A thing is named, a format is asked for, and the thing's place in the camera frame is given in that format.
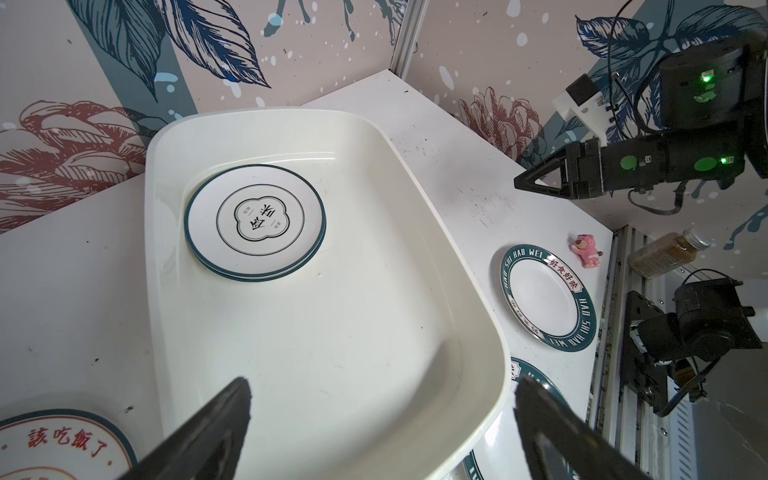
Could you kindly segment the white flower plate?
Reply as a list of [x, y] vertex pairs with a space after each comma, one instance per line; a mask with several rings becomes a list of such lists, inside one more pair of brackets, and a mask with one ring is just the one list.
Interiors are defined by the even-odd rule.
[[258, 275], [304, 256], [327, 227], [323, 201], [298, 173], [268, 164], [239, 166], [206, 180], [184, 216], [186, 240], [215, 266]]
[[318, 235], [318, 238], [316, 239], [313, 246], [310, 248], [310, 250], [302, 256], [299, 260], [295, 261], [294, 263], [290, 264], [289, 266], [278, 269], [276, 271], [273, 271], [271, 273], [266, 274], [258, 274], [258, 275], [246, 275], [246, 274], [235, 274], [233, 272], [227, 271], [223, 268], [215, 266], [212, 262], [208, 261], [204, 258], [202, 254], [200, 254], [197, 249], [194, 247], [192, 243], [190, 243], [187, 239], [187, 246], [190, 249], [191, 253], [194, 255], [194, 257], [208, 270], [211, 272], [230, 280], [239, 281], [239, 282], [266, 282], [271, 280], [280, 279], [283, 277], [286, 277], [297, 270], [303, 268], [319, 251], [320, 247], [322, 246], [322, 243], [325, 239], [327, 232], [327, 227], [324, 226]]

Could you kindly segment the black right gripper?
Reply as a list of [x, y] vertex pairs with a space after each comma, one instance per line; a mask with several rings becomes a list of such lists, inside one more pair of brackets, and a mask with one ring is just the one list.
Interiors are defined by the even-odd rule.
[[[555, 185], [545, 182], [554, 174]], [[604, 194], [601, 145], [598, 139], [570, 143], [537, 166], [514, 179], [516, 189], [571, 200], [597, 198]]]

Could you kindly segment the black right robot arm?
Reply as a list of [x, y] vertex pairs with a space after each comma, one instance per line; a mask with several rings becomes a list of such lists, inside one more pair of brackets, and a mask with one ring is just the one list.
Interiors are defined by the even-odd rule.
[[632, 98], [639, 134], [611, 142], [619, 128], [607, 99], [586, 75], [555, 99], [592, 138], [571, 142], [518, 175], [517, 189], [580, 200], [607, 192], [645, 193], [692, 180], [732, 185], [750, 164], [767, 175], [767, 36], [762, 32], [710, 41], [661, 59], [642, 80], [650, 104]]

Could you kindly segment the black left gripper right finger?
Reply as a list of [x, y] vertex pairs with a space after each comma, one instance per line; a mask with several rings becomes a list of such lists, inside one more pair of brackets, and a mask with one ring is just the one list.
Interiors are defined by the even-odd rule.
[[515, 419], [533, 479], [645, 479], [640, 469], [591, 430], [540, 383], [522, 379]]

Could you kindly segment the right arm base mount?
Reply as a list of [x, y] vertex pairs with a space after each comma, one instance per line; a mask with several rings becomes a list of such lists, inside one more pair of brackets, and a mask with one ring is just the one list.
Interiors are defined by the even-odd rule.
[[637, 291], [627, 294], [620, 381], [655, 415], [668, 416], [686, 396], [701, 397], [702, 383], [725, 354], [766, 344], [750, 323], [755, 309], [740, 301], [742, 285], [728, 276], [685, 280], [670, 313]]

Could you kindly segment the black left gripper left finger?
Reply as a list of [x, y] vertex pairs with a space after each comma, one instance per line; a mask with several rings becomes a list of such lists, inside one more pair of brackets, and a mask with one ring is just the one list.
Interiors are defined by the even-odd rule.
[[248, 381], [235, 378], [122, 477], [234, 478], [251, 419], [251, 398]]

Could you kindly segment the green rim plate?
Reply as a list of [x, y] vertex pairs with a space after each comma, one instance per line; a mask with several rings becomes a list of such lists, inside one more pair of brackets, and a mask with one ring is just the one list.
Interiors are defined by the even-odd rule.
[[515, 390], [524, 378], [541, 384], [564, 405], [568, 402], [555, 384], [536, 366], [517, 357], [510, 358], [511, 387], [503, 410], [482, 439], [463, 460], [468, 479], [530, 479], [517, 421]]
[[550, 348], [575, 353], [597, 334], [597, 314], [581, 279], [554, 253], [531, 244], [507, 250], [500, 283], [518, 322]]

